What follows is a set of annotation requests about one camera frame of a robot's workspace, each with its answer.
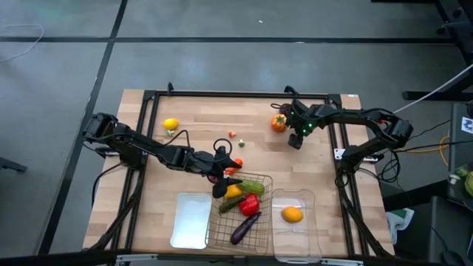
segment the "clear plastic container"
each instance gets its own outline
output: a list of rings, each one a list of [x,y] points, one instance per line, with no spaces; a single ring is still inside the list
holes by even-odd
[[[274,256],[280,262],[307,264],[321,260],[317,237],[316,196],[312,191],[276,189],[272,196]],[[282,218],[282,210],[296,207],[302,211],[301,222],[289,223]]]

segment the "white plate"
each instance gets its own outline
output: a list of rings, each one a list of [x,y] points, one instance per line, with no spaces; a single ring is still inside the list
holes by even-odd
[[[176,218],[172,231],[173,248],[203,249],[206,247],[208,218],[212,198],[207,194],[177,195]]]

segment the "white cable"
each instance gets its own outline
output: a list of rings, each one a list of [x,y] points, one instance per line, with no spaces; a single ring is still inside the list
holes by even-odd
[[[30,48],[28,48],[28,50],[24,51],[24,52],[21,52],[17,55],[14,55],[13,57],[11,58],[7,58],[7,59],[0,59],[0,63],[1,62],[7,62],[7,61],[10,61],[10,60],[13,60],[19,56],[22,56],[24,55],[25,53],[29,52],[38,42],[39,40],[41,40],[41,38],[43,38],[43,35],[44,35],[44,28],[43,26],[41,26],[40,24],[16,24],[16,25],[1,25],[0,27],[39,27],[41,29],[41,36],[39,36],[38,39],[36,39],[36,41],[33,43],[33,45],[31,45]]]
[[[452,82],[455,81],[457,78],[459,78],[461,75],[465,74],[465,72],[469,71],[472,67],[473,67],[473,64],[472,64],[471,66],[468,66],[467,68],[465,68],[462,72],[458,73],[458,75],[454,76],[451,80],[447,81],[444,85],[439,86],[437,89],[434,89],[434,90],[433,90],[432,92],[430,92],[428,95],[425,95],[425,96],[423,96],[422,98],[420,98],[419,100],[416,100],[416,101],[414,101],[414,102],[409,103],[408,105],[406,105],[405,107],[403,107],[403,108],[397,110],[397,111],[394,112],[394,113],[397,113],[397,112],[399,112],[399,111],[402,111],[402,110],[404,110],[405,108],[407,108],[407,107],[409,107],[409,106],[412,106],[412,105],[414,105],[414,104],[420,102],[421,100],[423,100],[423,99],[429,97],[430,95],[436,93],[437,91],[439,91],[439,90],[445,88],[446,86],[450,85],[450,83],[452,83]]]

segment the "yellow bell pepper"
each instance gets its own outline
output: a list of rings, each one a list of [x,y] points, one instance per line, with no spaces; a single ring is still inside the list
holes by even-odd
[[[229,185],[227,187],[227,193],[225,193],[224,198],[228,200],[232,197],[238,197],[241,195],[243,195],[243,191],[238,187],[238,185]]]

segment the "lemon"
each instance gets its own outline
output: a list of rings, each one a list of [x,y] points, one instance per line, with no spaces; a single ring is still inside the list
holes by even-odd
[[[163,126],[167,130],[173,130],[173,129],[177,128],[177,125],[179,125],[179,123],[177,122],[176,118],[168,118],[168,119],[164,120],[164,122],[163,122]]]
[[[282,218],[286,222],[296,223],[302,221],[302,211],[296,207],[287,207],[281,211]]]

